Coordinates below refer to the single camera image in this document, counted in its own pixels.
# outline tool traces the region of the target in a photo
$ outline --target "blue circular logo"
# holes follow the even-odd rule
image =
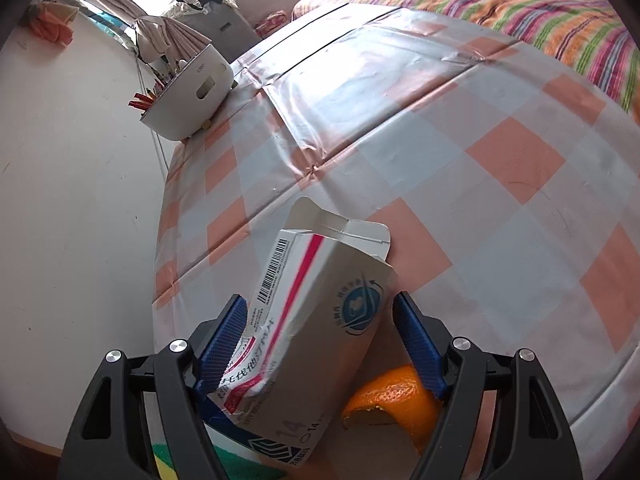
[[[369,327],[380,306],[382,288],[374,281],[357,280],[339,306],[340,324],[351,335],[360,335]]]

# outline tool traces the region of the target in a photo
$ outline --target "colorful striped blanket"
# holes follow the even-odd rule
[[[640,52],[607,0],[301,0],[293,16],[349,2],[430,10],[518,38],[585,76],[640,123]]]

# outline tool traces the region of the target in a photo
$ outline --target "barcode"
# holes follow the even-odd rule
[[[264,279],[262,280],[262,285],[258,292],[258,300],[264,304],[268,304],[269,296],[271,295],[271,291],[276,284],[276,278],[278,277],[278,268],[280,267],[282,257],[284,256],[288,245],[288,240],[285,240],[284,238],[280,238],[280,240],[278,240],[276,248],[273,251],[271,261],[269,262],[269,266],[267,267],[267,272],[264,273]]]

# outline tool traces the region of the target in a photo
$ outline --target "orange peel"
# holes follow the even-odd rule
[[[348,428],[354,416],[366,412],[370,420],[380,420],[380,411],[390,415],[405,430],[415,448],[422,453],[435,428],[442,404],[426,390],[411,365],[389,370],[357,390],[342,410],[342,423]]]

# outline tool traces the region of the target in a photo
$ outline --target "checkered tablecloth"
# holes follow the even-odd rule
[[[309,196],[386,224],[400,288],[451,333],[485,351],[533,349],[596,478],[640,401],[631,118],[532,46],[407,9],[317,9],[233,68],[238,86],[213,126],[174,153],[156,346],[188,336],[231,294],[249,298],[290,206]],[[405,359],[383,324],[355,383]],[[485,413],[479,436],[489,425]],[[416,461],[393,426],[336,421],[290,477],[403,479]]]

